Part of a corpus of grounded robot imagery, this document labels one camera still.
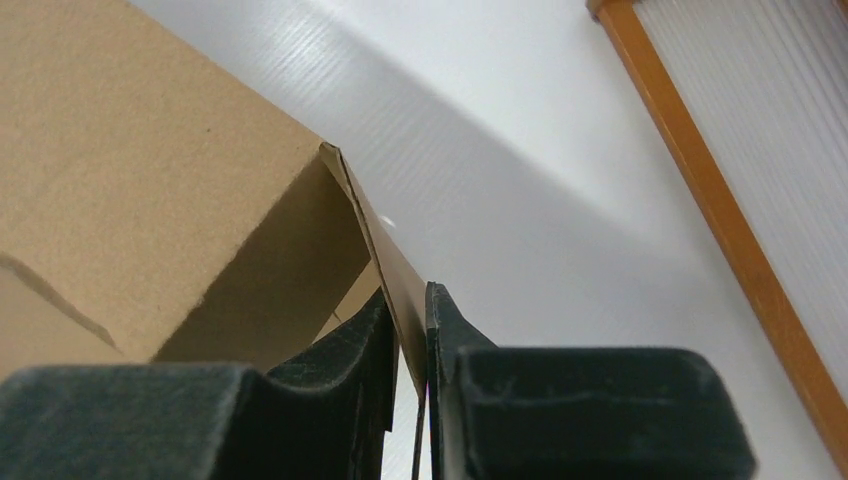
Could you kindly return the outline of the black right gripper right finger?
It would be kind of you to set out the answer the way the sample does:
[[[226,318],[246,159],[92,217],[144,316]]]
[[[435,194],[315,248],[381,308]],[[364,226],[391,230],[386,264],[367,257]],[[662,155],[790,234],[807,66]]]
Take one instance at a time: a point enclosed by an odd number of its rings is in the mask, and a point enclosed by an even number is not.
[[[756,458],[701,355],[494,344],[447,288],[425,293],[437,479],[750,479]]]

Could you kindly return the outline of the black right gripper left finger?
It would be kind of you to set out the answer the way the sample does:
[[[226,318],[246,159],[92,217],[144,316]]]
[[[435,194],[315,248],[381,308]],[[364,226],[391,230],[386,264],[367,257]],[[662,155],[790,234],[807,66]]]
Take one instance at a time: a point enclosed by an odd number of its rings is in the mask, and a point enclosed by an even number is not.
[[[268,372],[237,363],[24,369],[1,387],[1,475],[376,479],[396,367],[376,291]]]

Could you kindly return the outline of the brown cardboard box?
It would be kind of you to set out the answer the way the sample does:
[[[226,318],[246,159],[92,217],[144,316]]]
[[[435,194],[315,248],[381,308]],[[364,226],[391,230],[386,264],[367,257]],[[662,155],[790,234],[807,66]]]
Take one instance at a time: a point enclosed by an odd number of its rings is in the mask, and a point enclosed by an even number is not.
[[[268,372],[381,291],[340,151],[125,1],[1,5],[1,387]]]

